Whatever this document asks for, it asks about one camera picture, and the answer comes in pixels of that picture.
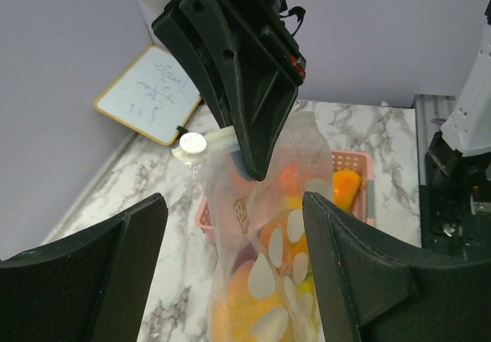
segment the white marble surface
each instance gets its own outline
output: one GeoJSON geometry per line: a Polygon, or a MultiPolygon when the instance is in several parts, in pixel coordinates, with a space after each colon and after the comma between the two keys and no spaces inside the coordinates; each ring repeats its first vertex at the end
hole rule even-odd
{"type": "MultiPolygon", "coordinates": [[[[420,244],[417,148],[414,111],[298,101],[294,110],[313,110],[332,149],[370,153],[374,158],[377,227],[420,244]]],[[[190,130],[217,125],[206,107],[190,130]]],[[[139,341],[207,341],[206,302],[216,266],[216,248],[194,225],[203,192],[169,147],[145,137],[133,141],[76,213],[48,237],[65,237],[98,223],[154,192],[169,207],[160,257],[139,341]]]]}

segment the small whiteboard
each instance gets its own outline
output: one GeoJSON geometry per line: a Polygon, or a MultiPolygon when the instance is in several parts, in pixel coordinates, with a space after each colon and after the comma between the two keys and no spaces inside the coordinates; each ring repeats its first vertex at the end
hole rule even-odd
{"type": "Polygon", "coordinates": [[[149,46],[94,102],[96,110],[170,145],[200,102],[199,91],[177,60],[149,46]]]}

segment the transparent plastic bag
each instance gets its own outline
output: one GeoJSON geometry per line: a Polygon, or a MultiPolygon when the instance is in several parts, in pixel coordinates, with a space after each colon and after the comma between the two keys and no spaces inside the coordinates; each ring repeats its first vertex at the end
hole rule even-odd
{"type": "Polygon", "coordinates": [[[310,112],[290,115],[264,181],[251,182],[233,127],[174,155],[205,192],[219,261],[209,298],[211,342],[317,342],[320,328],[302,216],[305,191],[332,197],[332,156],[310,112]]]}

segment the pink plastic basket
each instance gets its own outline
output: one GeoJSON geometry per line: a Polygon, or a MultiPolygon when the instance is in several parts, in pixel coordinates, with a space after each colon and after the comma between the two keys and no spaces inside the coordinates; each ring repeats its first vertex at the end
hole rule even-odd
{"type": "MultiPolygon", "coordinates": [[[[371,156],[366,153],[332,150],[332,164],[334,171],[351,169],[361,176],[361,188],[354,198],[351,214],[362,222],[375,226],[374,161],[371,156]]],[[[196,225],[209,236],[209,239],[215,242],[206,197],[203,197],[199,205],[195,221],[196,225]]]]}

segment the gray wall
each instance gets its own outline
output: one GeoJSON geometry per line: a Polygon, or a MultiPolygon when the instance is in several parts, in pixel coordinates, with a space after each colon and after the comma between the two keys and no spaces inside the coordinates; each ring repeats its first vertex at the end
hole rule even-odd
{"type": "Polygon", "coordinates": [[[0,258],[41,243],[127,136],[92,102],[149,43],[137,0],[0,0],[0,258]]]}
{"type": "Polygon", "coordinates": [[[488,0],[287,0],[307,9],[297,42],[303,99],[410,106],[458,95],[479,49],[488,0]]]}

